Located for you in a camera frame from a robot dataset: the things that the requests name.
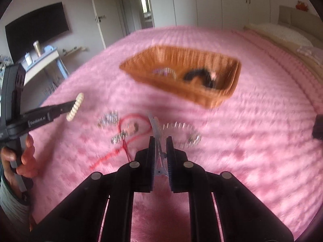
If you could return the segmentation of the left forearm grey sleeve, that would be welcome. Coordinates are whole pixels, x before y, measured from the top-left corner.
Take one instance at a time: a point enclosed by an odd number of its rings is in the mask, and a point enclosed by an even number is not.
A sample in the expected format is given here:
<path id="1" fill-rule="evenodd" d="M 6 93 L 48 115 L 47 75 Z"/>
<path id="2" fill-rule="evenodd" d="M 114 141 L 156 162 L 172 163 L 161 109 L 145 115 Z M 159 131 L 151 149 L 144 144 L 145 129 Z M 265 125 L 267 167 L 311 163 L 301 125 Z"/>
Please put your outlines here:
<path id="1" fill-rule="evenodd" d="M 13 229 L 20 234 L 29 234 L 29 213 L 31 208 L 27 192 L 19 198 L 9 186 L 4 174 L 1 178 L 1 208 Z"/>

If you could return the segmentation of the left hand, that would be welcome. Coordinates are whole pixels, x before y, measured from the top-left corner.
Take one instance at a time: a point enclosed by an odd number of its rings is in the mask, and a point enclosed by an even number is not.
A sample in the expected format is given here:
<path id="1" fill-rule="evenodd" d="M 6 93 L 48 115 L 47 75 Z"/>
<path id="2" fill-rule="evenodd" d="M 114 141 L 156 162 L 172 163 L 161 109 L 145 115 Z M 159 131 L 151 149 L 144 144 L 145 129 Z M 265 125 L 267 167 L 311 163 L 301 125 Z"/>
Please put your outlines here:
<path id="1" fill-rule="evenodd" d="M 22 164 L 16 169 L 17 175 L 27 178 L 33 178 L 38 174 L 37 161 L 34 157 L 35 146 L 33 138 L 28 134 L 25 140 L 25 151 L 21 156 Z M 15 161 L 16 154 L 11 149 L 4 147 L 1 150 L 1 162 L 4 169 L 4 178 L 13 193 L 19 198 L 22 198 L 22 192 L 19 189 L 15 174 L 10 167 L 10 162 Z"/>

